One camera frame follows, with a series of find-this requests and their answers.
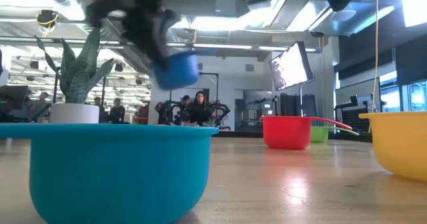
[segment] small blue cup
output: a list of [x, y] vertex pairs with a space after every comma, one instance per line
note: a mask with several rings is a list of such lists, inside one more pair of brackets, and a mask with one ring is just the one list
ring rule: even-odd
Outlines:
[[196, 54], [195, 51], [184, 51], [170, 56], [167, 70], [151, 65], [159, 87], [170, 91], [196, 83], [199, 75]]

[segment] window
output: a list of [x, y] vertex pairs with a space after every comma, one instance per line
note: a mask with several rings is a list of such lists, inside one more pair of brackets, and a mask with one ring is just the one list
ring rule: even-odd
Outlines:
[[409, 85], [411, 111], [427, 111], [427, 81], [420, 81]]
[[392, 71], [380, 76], [381, 101], [385, 102], [383, 112], [400, 111], [400, 94], [397, 84], [397, 72]]

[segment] red bowl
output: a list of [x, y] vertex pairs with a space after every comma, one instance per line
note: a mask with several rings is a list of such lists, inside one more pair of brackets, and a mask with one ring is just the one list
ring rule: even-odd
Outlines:
[[310, 144], [312, 121], [325, 121], [351, 130], [352, 128], [319, 117], [262, 117], [264, 143], [270, 148], [304, 150]]

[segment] wooden table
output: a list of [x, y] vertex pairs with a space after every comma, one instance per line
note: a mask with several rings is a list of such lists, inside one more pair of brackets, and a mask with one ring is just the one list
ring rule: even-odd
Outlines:
[[[29, 142], [0, 143], [0, 223], [44, 223], [28, 190]], [[205, 194], [179, 223], [427, 223], [427, 183], [375, 161], [372, 144], [331, 141], [306, 151], [261, 139], [213, 140]]]

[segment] snake plant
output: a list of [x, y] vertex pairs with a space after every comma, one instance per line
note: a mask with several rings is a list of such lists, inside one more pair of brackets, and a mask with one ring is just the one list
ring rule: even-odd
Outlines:
[[94, 29], [87, 36], [85, 45], [77, 58], [65, 40], [61, 39], [63, 54], [59, 70], [51, 56], [46, 52], [45, 44], [37, 36], [35, 38], [37, 39], [37, 46], [45, 52], [47, 64], [56, 72], [59, 78], [59, 86], [65, 95], [66, 103], [83, 104], [87, 99], [87, 94], [113, 68], [114, 59], [110, 59], [97, 70], [97, 57], [101, 39], [99, 28]]

